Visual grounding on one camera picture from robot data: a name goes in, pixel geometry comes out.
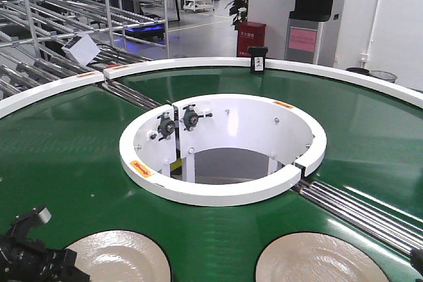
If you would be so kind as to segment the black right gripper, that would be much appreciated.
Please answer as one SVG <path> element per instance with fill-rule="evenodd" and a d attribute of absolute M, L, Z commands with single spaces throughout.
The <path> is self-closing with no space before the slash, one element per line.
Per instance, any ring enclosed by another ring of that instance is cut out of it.
<path fill-rule="evenodd" d="M 414 269 L 423 269 L 423 251 L 413 248 L 410 251 L 410 264 Z"/>

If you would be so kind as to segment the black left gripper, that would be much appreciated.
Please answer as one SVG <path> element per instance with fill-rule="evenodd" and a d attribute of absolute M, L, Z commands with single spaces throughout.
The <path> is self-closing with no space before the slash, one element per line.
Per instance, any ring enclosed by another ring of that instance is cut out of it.
<path fill-rule="evenodd" d="M 77 253 L 51 249 L 40 240 L 1 236 L 2 281 L 89 281 L 75 266 Z"/>

